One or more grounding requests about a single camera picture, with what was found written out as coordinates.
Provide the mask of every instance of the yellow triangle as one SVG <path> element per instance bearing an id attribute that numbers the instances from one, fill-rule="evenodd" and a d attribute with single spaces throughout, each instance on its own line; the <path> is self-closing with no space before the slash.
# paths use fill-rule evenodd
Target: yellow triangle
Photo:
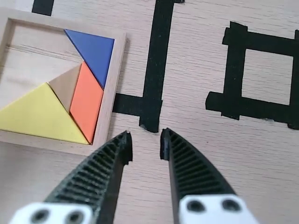
<path id="1" fill-rule="evenodd" d="M 80 68 L 81 64 L 49 81 L 49 85 L 67 112 L 70 111 Z"/>
<path id="2" fill-rule="evenodd" d="M 0 130 L 88 144 L 47 83 L 0 110 Z"/>

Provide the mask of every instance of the wood grain surface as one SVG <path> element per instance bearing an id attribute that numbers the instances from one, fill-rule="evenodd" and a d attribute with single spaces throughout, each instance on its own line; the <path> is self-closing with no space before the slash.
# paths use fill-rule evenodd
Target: wood grain surface
<path id="1" fill-rule="evenodd" d="M 30 5 L 32 0 L 15 0 L 10 7 L 30 11 Z M 154 0 L 55 0 L 52 16 L 127 31 L 117 91 L 142 96 L 154 6 Z M 227 46 L 221 43 L 230 21 L 248 26 L 249 31 L 294 38 L 299 2 L 186 0 L 176 4 L 160 133 L 162 128 L 172 128 L 197 147 L 261 223 L 295 224 L 299 219 L 299 131 L 270 120 L 240 117 L 238 121 L 205 110 L 209 91 L 223 91 Z M 291 57 L 247 50 L 242 95 L 288 104 L 291 72 Z M 159 159 L 160 133 L 145 131 L 138 120 L 114 113 L 110 123 L 109 138 L 129 130 L 134 147 L 134 161 L 124 169 L 114 223 L 171 224 L 169 171 L 168 163 Z M 5 221 L 16 208 L 43 200 L 83 158 L 4 143 L 0 149 L 0 207 L 5 208 L 1 210 Z"/>

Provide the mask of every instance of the wooden puzzle tray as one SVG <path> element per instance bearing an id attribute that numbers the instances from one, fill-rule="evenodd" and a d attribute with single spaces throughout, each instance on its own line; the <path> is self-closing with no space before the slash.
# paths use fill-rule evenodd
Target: wooden puzzle tray
<path id="1" fill-rule="evenodd" d="M 0 39 L 0 141 L 82 155 L 106 142 L 125 33 L 0 8 Z"/>

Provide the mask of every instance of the screw hole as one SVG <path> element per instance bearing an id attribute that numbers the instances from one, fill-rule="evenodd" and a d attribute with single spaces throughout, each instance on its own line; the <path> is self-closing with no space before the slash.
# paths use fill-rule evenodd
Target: screw hole
<path id="1" fill-rule="evenodd" d="M 46 209 L 39 210 L 33 214 L 31 217 L 31 222 L 34 224 L 43 223 L 47 220 L 49 216 L 49 211 Z"/>
<path id="2" fill-rule="evenodd" d="M 224 210 L 227 210 L 227 211 L 240 211 L 241 210 L 240 205 L 237 202 L 230 200 L 230 199 L 224 200 L 222 202 L 222 206 L 223 206 Z"/>
<path id="3" fill-rule="evenodd" d="M 82 223 L 84 215 L 81 211 L 73 211 L 66 217 L 66 224 L 80 224 Z"/>
<path id="4" fill-rule="evenodd" d="M 187 204 L 187 209 L 190 211 L 202 212 L 205 210 L 205 207 L 199 201 L 190 201 Z"/>

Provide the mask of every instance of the black tape square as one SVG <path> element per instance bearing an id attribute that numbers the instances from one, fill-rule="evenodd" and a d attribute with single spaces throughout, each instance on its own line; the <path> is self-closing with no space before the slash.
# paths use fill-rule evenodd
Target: black tape square
<path id="1" fill-rule="evenodd" d="M 228 45 L 223 93 L 209 92 L 206 109 L 239 120 L 240 115 L 272 119 L 299 129 L 299 31 L 295 39 L 248 32 L 248 28 L 231 22 L 222 44 Z M 290 105 L 242 97 L 242 81 L 246 49 L 293 57 Z"/>

